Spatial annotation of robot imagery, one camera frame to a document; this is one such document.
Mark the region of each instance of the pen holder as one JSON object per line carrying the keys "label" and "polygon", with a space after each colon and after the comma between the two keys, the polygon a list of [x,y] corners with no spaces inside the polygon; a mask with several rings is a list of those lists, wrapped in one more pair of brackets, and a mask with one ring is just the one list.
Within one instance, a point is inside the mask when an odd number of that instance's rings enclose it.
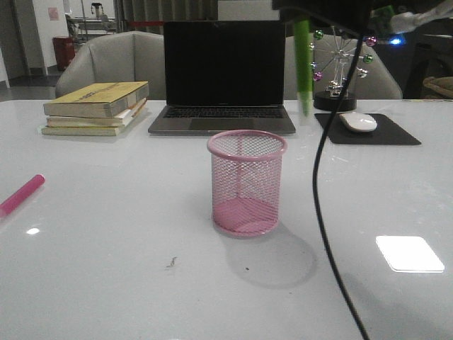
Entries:
{"label": "pen holder", "polygon": [[232,130],[212,136],[212,217],[223,231],[256,236],[278,224],[282,155],[280,136]]}

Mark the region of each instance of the yellow book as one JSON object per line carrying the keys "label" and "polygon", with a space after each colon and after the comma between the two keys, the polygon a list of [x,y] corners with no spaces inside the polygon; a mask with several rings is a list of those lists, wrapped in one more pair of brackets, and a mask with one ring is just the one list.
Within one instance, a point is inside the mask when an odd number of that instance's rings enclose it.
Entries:
{"label": "yellow book", "polygon": [[126,126],[135,118],[146,102],[147,99],[143,98],[133,107],[118,113],[112,118],[61,117],[59,115],[51,115],[47,117],[47,126],[67,128]]}
{"label": "yellow book", "polygon": [[44,104],[46,115],[113,118],[149,95],[148,81],[94,83]]}
{"label": "yellow book", "polygon": [[[133,109],[126,111],[134,112],[133,115],[129,116],[130,119],[124,120],[121,125],[99,125],[99,124],[81,124],[72,126],[45,126],[41,129],[43,135],[59,135],[59,136],[116,136],[119,135],[142,111],[146,99],[140,101]],[[110,120],[111,118],[77,118],[78,120]]]}

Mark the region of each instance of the black mouse pad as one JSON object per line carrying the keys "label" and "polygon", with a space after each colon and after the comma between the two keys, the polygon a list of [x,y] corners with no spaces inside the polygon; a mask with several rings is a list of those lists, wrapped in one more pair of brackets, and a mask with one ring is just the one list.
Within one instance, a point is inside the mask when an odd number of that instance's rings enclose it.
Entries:
{"label": "black mouse pad", "polygon": [[[330,113],[315,113],[316,119],[324,128]],[[420,145],[419,140],[405,131],[402,127],[381,113],[370,113],[376,120],[377,127],[371,132],[349,131],[338,114],[332,122],[328,137],[336,144],[365,144],[365,145]]]}

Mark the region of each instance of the laptop screen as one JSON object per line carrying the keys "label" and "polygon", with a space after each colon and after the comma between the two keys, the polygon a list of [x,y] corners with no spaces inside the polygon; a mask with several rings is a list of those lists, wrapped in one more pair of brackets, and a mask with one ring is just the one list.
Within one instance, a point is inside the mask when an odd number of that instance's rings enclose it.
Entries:
{"label": "laptop screen", "polygon": [[283,102],[285,25],[279,21],[164,24],[168,105]]}

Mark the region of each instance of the door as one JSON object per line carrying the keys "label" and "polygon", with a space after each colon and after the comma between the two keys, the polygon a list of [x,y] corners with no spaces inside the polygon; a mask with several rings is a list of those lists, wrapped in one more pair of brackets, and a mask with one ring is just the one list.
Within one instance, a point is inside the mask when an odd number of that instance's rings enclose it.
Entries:
{"label": "door", "polygon": [[0,45],[8,79],[25,76],[28,69],[16,18],[13,0],[0,0]]}

